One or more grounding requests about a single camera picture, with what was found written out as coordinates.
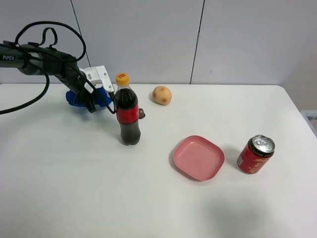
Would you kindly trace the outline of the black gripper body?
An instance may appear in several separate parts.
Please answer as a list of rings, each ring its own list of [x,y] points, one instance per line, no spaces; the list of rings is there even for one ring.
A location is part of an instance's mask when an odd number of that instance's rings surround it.
[[[86,77],[76,64],[60,64],[56,77],[76,95],[83,96],[87,94],[84,87]]]

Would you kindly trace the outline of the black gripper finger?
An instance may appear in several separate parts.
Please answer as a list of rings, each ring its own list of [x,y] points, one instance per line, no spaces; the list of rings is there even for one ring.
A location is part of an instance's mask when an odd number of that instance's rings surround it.
[[[94,113],[97,109],[95,107],[95,93],[90,93],[84,89],[80,93],[80,102],[88,109],[90,113]]]

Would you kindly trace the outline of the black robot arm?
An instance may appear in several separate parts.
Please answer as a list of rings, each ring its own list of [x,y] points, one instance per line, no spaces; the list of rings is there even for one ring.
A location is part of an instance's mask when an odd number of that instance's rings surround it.
[[[68,89],[77,96],[89,112],[93,113],[95,107],[96,93],[90,93],[85,84],[87,77],[80,71],[77,60],[70,54],[63,53],[50,48],[40,48],[31,45],[14,46],[13,44],[0,45],[1,68],[16,68],[25,75],[44,76],[46,84],[43,91],[34,99],[10,108],[1,110],[1,114],[9,114],[24,109],[39,101],[47,93],[50,85],[50,76],[55,76]]]

